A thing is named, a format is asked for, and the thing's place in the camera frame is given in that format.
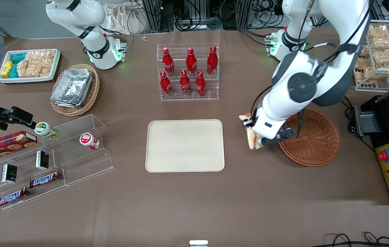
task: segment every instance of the bread slice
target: bread slice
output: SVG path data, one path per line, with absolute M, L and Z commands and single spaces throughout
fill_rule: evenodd
M 240 120 L 250 119 L 251 118 L 251 114 L 246 113 L 244 115 L 239 115 L 239 118 L 240 118 Z M 260 147 L 262 147 L 259 144 L 259 142 L 257 141 L 259 139 L 259 134 L 255 133 L 252 130 L 252 127 L 246 128 L 246 136 L 248 138 L 249 149 L 251 149 L 251 150 L 256 149 L 257 150 Z

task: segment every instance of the acrylic bottle rack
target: acrylic bottle rack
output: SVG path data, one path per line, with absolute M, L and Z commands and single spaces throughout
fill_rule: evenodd
M 214 45 L 217 47 L 217 75 L 208 75 L 207 74 L 207 58 L 210 54 L 210 47 Z M 163 91 L 160 87 L 160 77 L 159 73 L 164 71 L 164 67 L 162 64 L 162 49 L 167 47 L 171 57 L 174 62 L 174 76 L 168 77 L 171 81 L 171 88 L 173 89 L 172 97 L 165 97 Z M 197 59 L 197 71 L 202 71 L 204 73 L 204 79 L 206 82 L 206 94 L 203 97 L 199 97 L 196 94 L 196 77 L 190 77 L 190 87 L 191 87 L 191 95 L 184 96 L 182 94 L 181 85 L 179 83 L 181 70 L 187 69 L 185 60 L 187 58 L 187 48 L 192 47 L 194 49 L 194 55 Z M 212 100 L 219 99 L 219 75 L 220 75 L 220 53 L 219 47 L 217 43 L 206 43 L 206 44 L 167 44 L 167 45 L 158 45 L 157 47 L 157 86 L 159 87 L 159 92 L 162 101 L 175 101 L 175 100 Z
M 34 180 L 60 170 L 62 178 L 35 186 L 29 189 L 30 194 L 11 203 L 1 206 L 9 210 L 22 206 L 46 195 L 75 185 L 81 181 L 109 172 L 112 166 L 111 154 L 104 148 L 101 133 L 98 131 L 105 125 L 93 114 L 56 126 L 60 135 L 58 139 L 50 140 L 39 137 L 40 145 L 30 152 L 16 152 L 14 156 L 0 158 L 0 197 L 5 197 L 26 186 L 29 188 L 30 180 Z M 81 134 L 89 132 L 100 140 L 100 147 L 91 150 L 79 142 Z M 40 170 L 35 166 L 36 152 L 42 150 L 49 154 L 49 169 Z M 12 184 L 1 183 L 2 165 L 17 166 L 16 182 Z

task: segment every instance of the red bottle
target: red bottle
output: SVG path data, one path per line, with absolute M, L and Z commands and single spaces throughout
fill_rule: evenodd
M 187 77 L 187 71 L 185 69 L 181 70 L 181 79 L 179 80 L 179 82 L 181 83 L 182 94 L 184 96 L 190 96 L 190 78 Z
M 195 77 L 197 72 L 197 60 L 196 57 L 194 56 L 194 49 L 192 47 L 188 47 L 187 53 L 188 56 L 186 59 L 186 64 L 187 64 L 188 76 Z
M 172 97 L 173 90 L 171 89 L 170 79 L 167 78 L 166 73 L 163 71 L 160 73 L 160 77 L 161 77 L 160 84 L 161 84 L 161 88 L 162 88 L 164 97 Z
M 217 75 L 217 64 L 218 64 L 218 57 L 217 57 L 217 47 L 211 46 L 210 47 L 210 55 L 208 55 L 207 59 L 207 73 L 208 75 Z
M 167 73 L 168 77 L 174 76 L 174 62 L 173 58 L 170 56 L 170 52 L 168 51 L 168 48 L 164 47 L 162 49 L 163 58 L 162 63 L 164 65 L 164 70 Z
M 204 97 L 206 93 L 205 88 L 205 79 L 204 74 L 202 72 L 197 72 L 197 79 L 196 79 L 196 92 L 199 97 Z

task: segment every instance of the brown tablecloth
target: brown tablecloth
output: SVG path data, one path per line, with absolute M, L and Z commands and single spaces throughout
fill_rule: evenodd
M 249 150 L 238 115 L 271 83 L 278 62 L 237 31 L 146 36 L 147 42 L 135 36 L 124 63 L 97 70 L 101 88 L 88 114 L 106 124 L 103 140 L 116 169 L 12 211 L 0 210 L 0 246 L 168 247 L 208 239 L 212 247 L 289 247 L 331 243 L 330 233 L 354 240 L 363 240 L 362 231 L 389 236 L 389 194 L 379 164 L 348 133 L 343 105 L 320 109 L 341 136 L 339 154 L 327 166 L 302 167 L 278 145 Z M 314 28 L 309 41 L 337 42 L 337 35 L 331 28 Z M 161 102 L 157 45 L 209 42 L 220 44 L 220 99 Z M 77 38 L 6 38 L 5 44 L 5 50 L 57 48 L 64 56 L 61 71 L 90 63 Z M 332 47 L 319 47 L 309 53 L 325 58 L 331 52 Z M 52 109 L 52 86 L 0 83 L 0 105 L 20 106 L 35 121 L 53 126 L 75 119 Z M 348 97 L 359 105 L 373 95 L 350 91 Z M 147 172 L 147 125 L 159 119 L 221 120 L 224 170 Z M 21 129 L 10 125 L 7 133 Z

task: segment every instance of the wicker basket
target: wicker basket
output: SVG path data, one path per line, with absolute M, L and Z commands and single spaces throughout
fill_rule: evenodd
M 87 64 L 72 65 L 69 67 L 69 69 L 87 69 L 93 73 L 93 77 L 91 81 L 92 84 L 89 87 L 88 95 L 86 96 L 86 100 L 82 107 L 80 108 L 64 107 L 64 106 L 55 105 L 53 102 L 51 102 L 51 105 L 53 105 L 53 108 L 56 112 L 60 114 L 65 114 L 67 116 L 75 117 L 89 111 L 89 109 L 95 103 L 95 100 L 97 99 L 98 90 L 100 89 L 100 79 L 98 78 L 95 69 Z M 61 75 L 57 78 L 56 84 L 54 84 L 53 87 L 53 92 L 56 89 L 56 86 L 58 85 L 58 82 L 62 77 L 62 75 L 65 73 L 65 71 L 66 70 L 61 72 Z
M 314 109 L 305 109 L 298 137 L 279 143 L 293 161 L 306 167 L 320 167 L 331 162 L 339 151 L 339 133 L 333 122 Z M 298 114 L 287 120 L 287 126 L 298 129 Z

